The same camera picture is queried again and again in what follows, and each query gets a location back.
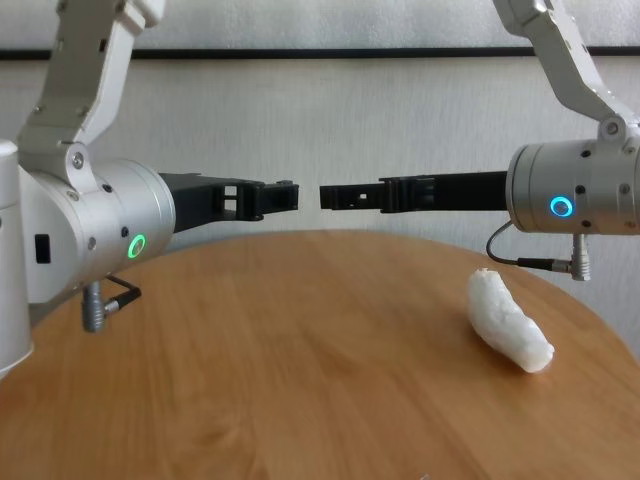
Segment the black stripe on wall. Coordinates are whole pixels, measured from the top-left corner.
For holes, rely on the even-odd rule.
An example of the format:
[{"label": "black stripe on wall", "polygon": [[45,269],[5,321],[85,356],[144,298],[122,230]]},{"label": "black stripe on wall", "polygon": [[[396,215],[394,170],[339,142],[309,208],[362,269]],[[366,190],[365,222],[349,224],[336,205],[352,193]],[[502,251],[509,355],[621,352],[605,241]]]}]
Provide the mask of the black stripe on wall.
[{"label": "black stripe on wall", "polygon": [[[589,47],[596,57],[640,56],[637,47]],[[356,58],[482,58],[530,57],[530,47],[478,48],[374,48],[374,49],[139,49],[136,60],[267,60],[267,59],[356,59]],[[49,50],[2,50],[0,61],[48,60]]]}]

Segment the bolt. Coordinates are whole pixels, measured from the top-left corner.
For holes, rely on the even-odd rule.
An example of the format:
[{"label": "bolt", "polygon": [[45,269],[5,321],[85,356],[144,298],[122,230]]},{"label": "bolt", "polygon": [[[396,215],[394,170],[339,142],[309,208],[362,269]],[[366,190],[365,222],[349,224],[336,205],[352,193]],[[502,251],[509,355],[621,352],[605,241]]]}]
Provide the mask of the bolt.
[{"label": "bolt", "polygon": [[82,169],[82,167],[84,167],[84,155],[82,155],[80,152],[74,153],[73,158],[71,159],[71,163],[73,165],[73,168],[75,168],[76,170]]},{"label": "bolt", "polygon": [[615,122],[611,122],[607,125],[607,133],[609,135],[615,135],[616,133],[618,133],[618,124]]}]

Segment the blue led ring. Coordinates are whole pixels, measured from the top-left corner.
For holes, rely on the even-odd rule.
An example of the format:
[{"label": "blue led ring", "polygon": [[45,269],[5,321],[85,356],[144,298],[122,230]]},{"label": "blue led ring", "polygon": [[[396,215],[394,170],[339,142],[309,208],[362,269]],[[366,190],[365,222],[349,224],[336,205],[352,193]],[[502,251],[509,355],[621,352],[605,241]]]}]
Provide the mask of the blue led ring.
[{"label": "blue led ring", "polygon": [[560,218],[570,217],[573,215],[573,203],[567,197],[554,197],[551,200],[551,213]]}]

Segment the crumpled white object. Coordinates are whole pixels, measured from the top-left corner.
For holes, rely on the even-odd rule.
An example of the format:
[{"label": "crumpled white object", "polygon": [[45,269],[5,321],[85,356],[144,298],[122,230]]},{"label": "crumpled white object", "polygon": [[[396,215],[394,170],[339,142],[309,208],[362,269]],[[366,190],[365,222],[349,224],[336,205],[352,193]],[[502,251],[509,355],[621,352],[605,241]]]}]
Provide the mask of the crumpled white object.
[{"label": "crumpled white object", "polygon": [[498,272],[482,269],[469,278],[469,319],[491,348],[528,373],[543,370],[553,358],[553,345],[514,302]]}]

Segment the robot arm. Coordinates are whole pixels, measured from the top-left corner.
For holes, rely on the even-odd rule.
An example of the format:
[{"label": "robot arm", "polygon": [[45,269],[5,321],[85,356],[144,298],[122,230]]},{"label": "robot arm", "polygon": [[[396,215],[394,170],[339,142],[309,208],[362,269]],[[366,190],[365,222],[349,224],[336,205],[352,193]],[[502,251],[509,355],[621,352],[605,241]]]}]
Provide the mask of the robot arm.
[{"label": "robot arm", "polygon": [[[113,273],[162,255],[174,233],[297,209],[291,182],[160,175],[125,159],[92,162],[89,144],[117,114],[134,40],[162,19],[164,6],[58,3],[40,100],[17,149],[0,141],[0,378],[30,353],[31,326],[80,291],[85,330],[101,330],[108,315],[140,296]],[[125,292],[103,300],[105,278]]]},{"label": "robot arm", "polygon": [[[507,30],[531,41],[559,101],[599,122],[597,137],[521,147],[507,172],[324,186],[320,188],[322,208],[371,208],[383,213],[507,210],[510,222],[487,243],[491,258],[588,280],[586,235],[640,233],[640,212],[635,206],[640,195],[638,117],[606,88],[560,0],[494,0],[494,4]],[[374,191],[383,194],[372,195]],[[403,207],[390,209],[394,202]],[[491,243],[511,224],[524,232],[572,234],[571,260],[496,257]]]},{"label": "robot arm", "polygon": [[593,64],[582,36],[560,0],[493,0],[504,27],[528,38],[560,103],[597,122],[636,114],[614,97]]}]

